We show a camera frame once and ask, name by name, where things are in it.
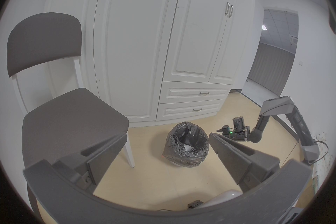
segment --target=beige floor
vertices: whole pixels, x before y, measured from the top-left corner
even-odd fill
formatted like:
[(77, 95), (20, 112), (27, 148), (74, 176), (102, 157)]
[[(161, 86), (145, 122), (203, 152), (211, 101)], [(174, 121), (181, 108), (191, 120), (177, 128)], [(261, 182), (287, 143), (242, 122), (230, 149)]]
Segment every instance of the beige floor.
[[(254, 128), (259, 112), (260, 108), (242, 94), (230, 93), (216, 116), (192, 122), (209, 134), (225, 124), (232, 127), (232, 119), (243, 116), (245, 125)], [(162, 157), (167, 134), (174, 126), (130, 128), (135, 167), (131, 168), (124, 152), (120, 152), (94, 195), (140, 209), (186, 210), (194, 200), (206, 202), (226, 190), (240, 190), (211, 147), (205, 161), (195, 168), (177, 167)], [(301, 159), (299, 144), (273, 118), (259, 143), (244, 144), (278, 157), (280, 166), (289, 159)], [(40, 211), (46, 223), (51, 223), (41, 207)]]

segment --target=cabinet handle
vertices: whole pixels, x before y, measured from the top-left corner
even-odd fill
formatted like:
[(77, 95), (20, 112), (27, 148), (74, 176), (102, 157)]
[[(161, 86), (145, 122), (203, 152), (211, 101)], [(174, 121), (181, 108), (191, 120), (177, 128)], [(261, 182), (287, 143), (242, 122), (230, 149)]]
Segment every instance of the cabinet handle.
[(229, 18), (231, 18), (232, 13), (233, 13), (233, 5), (231, 5), (231, 13), (230, 13), (230, 15), (229, 15)]
[(225, 15), (228, 15), (229, 10), (230, 10), (230, 2), (227, 2), (227, 3), (226, 3)]

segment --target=white drawer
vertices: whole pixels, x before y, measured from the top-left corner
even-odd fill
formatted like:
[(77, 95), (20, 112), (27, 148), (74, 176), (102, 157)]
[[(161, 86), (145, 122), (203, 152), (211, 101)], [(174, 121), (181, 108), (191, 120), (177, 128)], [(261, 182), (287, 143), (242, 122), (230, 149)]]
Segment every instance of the white drawer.
[(156, 120), (171, 120), (175, 118), (192, 117), (217, 112), (221, 109), (224, 101), (225, 100), (210, 100), (188, 103), (159, 104)]
[(163, 81), (160, 104), (225, 99), (232, 85)]

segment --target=black trash bag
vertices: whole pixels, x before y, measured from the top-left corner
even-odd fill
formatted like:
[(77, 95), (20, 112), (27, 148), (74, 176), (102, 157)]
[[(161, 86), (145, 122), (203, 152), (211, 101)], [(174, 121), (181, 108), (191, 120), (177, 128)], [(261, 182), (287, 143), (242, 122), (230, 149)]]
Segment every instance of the black trash bag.
[(205, 131), (185, 121), (177, 124), (168, 134), (162, 156), (180, 166), (196, 167), (205, 160), (208, 152), (209, 142)]

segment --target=chair leg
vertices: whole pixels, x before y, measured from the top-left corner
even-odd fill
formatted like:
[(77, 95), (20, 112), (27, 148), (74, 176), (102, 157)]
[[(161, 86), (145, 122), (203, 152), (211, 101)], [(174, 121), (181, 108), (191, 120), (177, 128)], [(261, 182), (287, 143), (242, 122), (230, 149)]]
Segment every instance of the chair leg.
[(131, 143), (129, 142), (128, 132), (126, 133), (126, 135), (127, 135), (127, 142), (124, 145), (124, 151), (125, 151), (125, 154), (126, 154), (128, 164), (130, 165), (130, 167), (134, 168), (135, 163), (134, 163), (134, 159), (133, 159)]

